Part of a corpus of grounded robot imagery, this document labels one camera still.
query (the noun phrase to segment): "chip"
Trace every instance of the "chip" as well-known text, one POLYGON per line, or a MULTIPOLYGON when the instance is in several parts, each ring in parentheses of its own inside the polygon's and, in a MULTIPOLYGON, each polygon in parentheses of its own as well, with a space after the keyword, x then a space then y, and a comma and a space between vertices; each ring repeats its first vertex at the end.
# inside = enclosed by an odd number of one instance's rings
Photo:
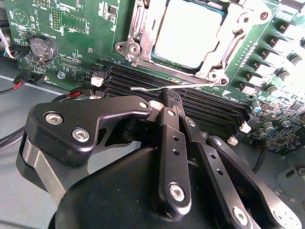
POLYGON ((297 110, 299 108, 301 108, 302 104, 298 104, 298 103, 294 103, 291 107, 290 107, 290 110, 297 110))
POLYGON ((265 110, 268 110, 269 107, 270 107, 269 104, 263 104, 261 108, 262 108, 262 111, 265 111, 265 110))
POLYGON ((220 13, 204 6, 169 1, 154 52, 162 59, 197 68, 217 47, 222 21, 220 13))
POLYGON ((113 15, 116 15, 117 11, 118 9, 115 6, 110 6, 108 9, 108 12, 113 15))

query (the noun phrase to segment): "capacitor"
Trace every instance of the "capacitor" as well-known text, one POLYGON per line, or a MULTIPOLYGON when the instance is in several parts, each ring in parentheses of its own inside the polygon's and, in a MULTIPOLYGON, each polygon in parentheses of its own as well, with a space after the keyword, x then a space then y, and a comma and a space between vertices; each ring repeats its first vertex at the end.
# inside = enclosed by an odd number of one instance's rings
POLYGON ((257 101, 252 103, 252 108, 255 113, 260 113, 262 111, 261 105, 257 101))
POLYGON ((289 58, 290 62, 293 63, 296 67, 301 67, 304 65, 303 58, 301 56, 294 56, 289 58))
POLYGON ((282 127, 289 128, 291 126, 291 122, 289 120, 285 120, 282 122, 282 127))
POLYGON ((267 134, 270 134, 270 133, 272 133, 272 132, 275 130, 275 128, 273 127, 272 122, 266 122, 266 123, 264 123, 264 124, 263 124, 263 127, 264 127, 264 130, 265 130, 265 132, 266 132, 267 134))
POLYGON ((261 139, 265 139, 268 137, 268 134, 265 132, 264 128, 260 128, 258 130, 258 134, 261 139))
POLYGON ((288 71, 283 71, 278 74, 278 77, 284 82, 288 82, 290 78, 290 73, 288 71))
POLYGON ((270 86, 267 92, 273 97, 279 97, 281 91, 276 86, 270 86))

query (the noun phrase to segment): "wire connector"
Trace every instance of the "wire connector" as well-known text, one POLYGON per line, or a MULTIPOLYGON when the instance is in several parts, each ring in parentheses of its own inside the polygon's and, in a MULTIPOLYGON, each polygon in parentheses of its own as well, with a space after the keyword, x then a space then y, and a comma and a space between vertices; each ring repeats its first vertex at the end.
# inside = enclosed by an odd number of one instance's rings
POLYGON ((22 84, 25 84, 29 81, 30 79, 30 76, 31 76, 31 71, 30 70, 27 70, 27 71, 24 71, 24 72, 21 72, 17 75, 17 77, 15 78, 14 80, 14 84, 18 84, 18 83, 22 83, 22 84))

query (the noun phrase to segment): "cable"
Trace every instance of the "cable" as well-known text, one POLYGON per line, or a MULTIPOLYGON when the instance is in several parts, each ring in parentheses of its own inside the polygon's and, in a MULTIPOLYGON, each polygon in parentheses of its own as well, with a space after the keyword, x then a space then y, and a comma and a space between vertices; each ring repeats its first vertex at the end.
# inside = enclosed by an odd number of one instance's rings
MULTIPOLYGON (((63 94, 63 95, 57 96, 55 99, 52 100, 52 102, 61 102, 66 99, 77 98, 80 95, 82 95, 81 92, 76 92, 74 94, 63 94)), ((24 126, 21 127, 20 129, 16 130, 15 132, 11 133, 10 135, 7 135, 7 136, 1 138, 0 139, 0 150, 20 141, 23 137, 23 132, 24 132, 24 126)))
POLYGON ((180 88, 194 88, 194 87, 213 87, 215 83, 196 83, 196 84, 180 84, 180 85, 167 85, 157 88, 144 88, 144 87, 131 87, 131 91, 141 91, 141 92, 155 92, 165 88, 168 89, 180 89, 180 88))
POLYGON ((6 40, 6 37, 4 36, 1 27, 0 27, 0 38, 1 38, 2 42, 4 43, 4 48, 5 48, 5 51, 7 52, 7 55, 8 55, 10 58, 15 59, 15 58, 13 57, 13 55, 11 54, 11 52, 10 52, 10 44, 9 44, 8 41, 6 40))
POLYGON ((19 82, 18 84, 16 84, 14 87, 12 88, 9 88, 9 89, 6 89, 6 90, 3 90, 3 91, 0 91, 0 95, 1 94, 7 94, 7 93, 10 93, 16 89, 18 89, 20 86, 22 85, 22 82, 19 82))
POLYGON ((256 165, 255 165, 254 169, 252 169, 252 171, 253 171, 254 173, 257 173, 257 172, 260 170, 260 168, 262 167, 267 152, 268 152, 267 149, 262 149, 262 150, 260 151, 260 154, 259 154, 259 156, 258 156, 256 165))
POLYGON ((1 138, 0 149, 4 149, 20 141, 23 137, 23 131, 24 131, 24 127, 21 127, 20 129, 16 130, 14 133, 11 133, 10 135, 1 138))

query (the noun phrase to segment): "motherboard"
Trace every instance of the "motherboard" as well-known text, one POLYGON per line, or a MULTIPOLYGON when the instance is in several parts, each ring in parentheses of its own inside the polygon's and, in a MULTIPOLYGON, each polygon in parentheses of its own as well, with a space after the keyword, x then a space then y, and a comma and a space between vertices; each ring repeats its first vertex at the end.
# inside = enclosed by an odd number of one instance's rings
POLYGON ((305 145, 304 2, 5 0, 13 42, 30 48, 22 70, 70 90, 105 85, 98 70, 111 62, 114 81, 133 71, 130 86, 143 86, 138 73, 194 88, 184 98, 198 112, 237 118, 228 143, 256 139, 280 154, 305 145))

